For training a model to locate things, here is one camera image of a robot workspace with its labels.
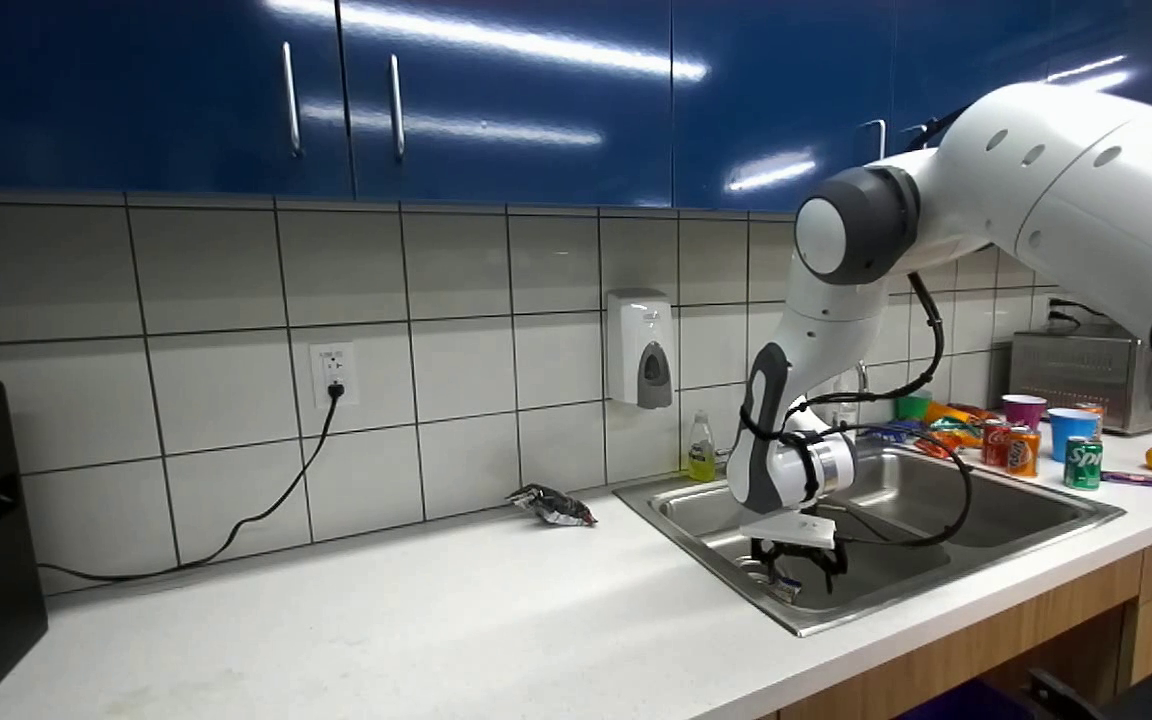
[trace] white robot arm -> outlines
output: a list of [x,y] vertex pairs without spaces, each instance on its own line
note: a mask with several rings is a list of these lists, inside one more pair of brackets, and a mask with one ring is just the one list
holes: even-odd
[[802,391],[865,357],[893,277],[979,243],[1152,345],[1152,110],[1007,84],[955,116],[940,149],[834,177],[798,216],[784,316],[754,370],[727,463],[747,510],[811,510],[852,484],[847,443],[794,413]]

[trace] counter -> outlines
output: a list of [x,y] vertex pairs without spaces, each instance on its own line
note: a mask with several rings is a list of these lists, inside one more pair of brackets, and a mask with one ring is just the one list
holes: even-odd
[[[1104,463],[1150,443],[1110,439]],[[765,716],[1152,544],[1152,490],[1095,500],[1130,516],[807,639],[618,498],[598,528],[484,514],[61,596],[0,720]]]

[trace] bottle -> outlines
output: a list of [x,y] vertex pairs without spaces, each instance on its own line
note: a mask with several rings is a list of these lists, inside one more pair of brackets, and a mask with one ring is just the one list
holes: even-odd
[[707,482],[726,476],[722,473],[722,453],[707,439],[707,415],[706,413],[696,413],[693,431],[687,431],[683,476],[693,484],[707,484]]

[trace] stainless steel sink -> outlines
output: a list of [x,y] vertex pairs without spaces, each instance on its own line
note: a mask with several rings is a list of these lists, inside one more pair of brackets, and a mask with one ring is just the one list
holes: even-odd
[[852,494],[817,510],[839,528],[839,552],[827,552],[827,561],[846,556],[847,568],[827,573],[827,566],[807,556],[781,556],[767,573],[767,566],[754,556],[754,542],[741,535],[741,524],[755,521],[755,514],[741,510],[727,484],[659,482],[618,494],[731,591],[802,636],[1122,516],[1122,510],[1089,498],[974,469],[974,514],[966,528],[946,544],[902,547],[887,542],[940,531],[962,514],[966,490],[954,463],[886,447],[862,453]]

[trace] white tile wall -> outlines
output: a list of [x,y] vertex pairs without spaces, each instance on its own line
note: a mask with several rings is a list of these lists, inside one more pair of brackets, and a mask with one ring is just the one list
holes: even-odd
[[[357,403],[230,556],[498,510],[526,482],[676,473],[696,413],[731,439],[787,260],[794,223],[767,216],[0,197],[0,379],[35,542],[90,573],[211,552],[317,447],[311,345],[357,353]],[[671,410],[601,400],[609,289],[681,300]],[[990,400],[1051,289],[996,253],[933,289],[954,341],[933,391]],[[871,388],[923,357],[902,289],[865,357]]]
[[138,338],[121,208],[0,208],[0,341]]

